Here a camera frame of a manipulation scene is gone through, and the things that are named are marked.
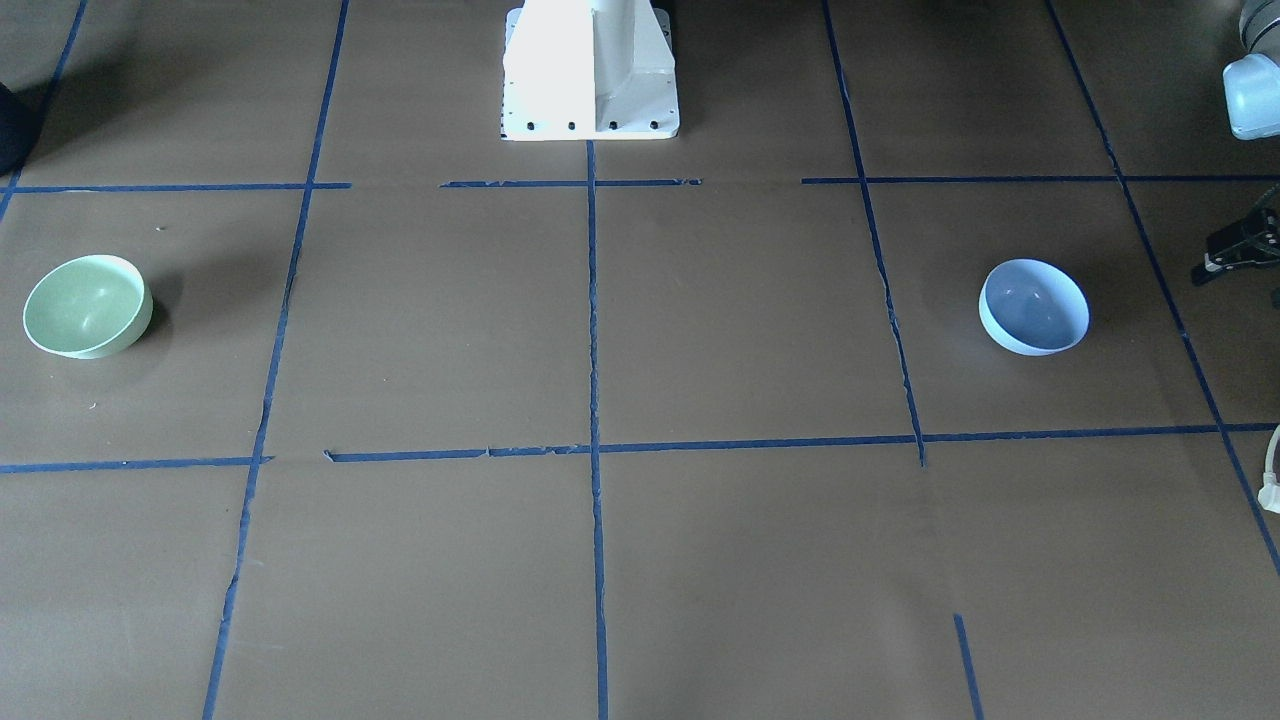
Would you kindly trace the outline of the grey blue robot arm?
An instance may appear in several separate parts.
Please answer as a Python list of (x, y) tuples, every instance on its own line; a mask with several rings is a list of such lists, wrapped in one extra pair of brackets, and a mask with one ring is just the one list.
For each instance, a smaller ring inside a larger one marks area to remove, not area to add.
[[(1222, 72), (1230, 129), (1235, 138), (1254, 141), (1279, 135), (1279, 3), (1247, 1), (1239, 20), (1245, 55)], [(1277, 184), (1272, 184), (1245, 215), (1204, 241), (1203, 260), (1190, 270), (1196, 287), (1243, 269), (1279, 264)]]

